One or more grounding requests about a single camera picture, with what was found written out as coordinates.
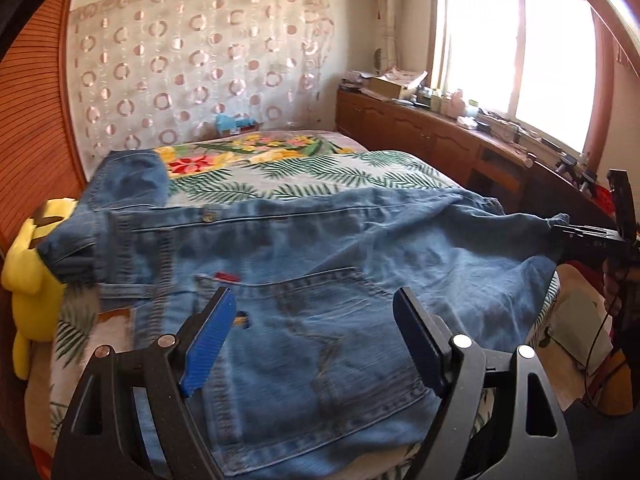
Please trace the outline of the person's right hand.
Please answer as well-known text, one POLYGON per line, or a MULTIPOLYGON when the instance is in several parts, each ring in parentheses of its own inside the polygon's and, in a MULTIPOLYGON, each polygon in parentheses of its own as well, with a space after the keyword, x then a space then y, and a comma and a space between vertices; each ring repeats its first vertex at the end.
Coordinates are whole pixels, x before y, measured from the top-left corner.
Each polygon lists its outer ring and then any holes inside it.
POLYGON ((626 278, 626 269, 621 268, 614 260, 606 259, 603 263, 603 297, 605 309, 615 318, 622 308, 620 300, 620 284, 626 278))

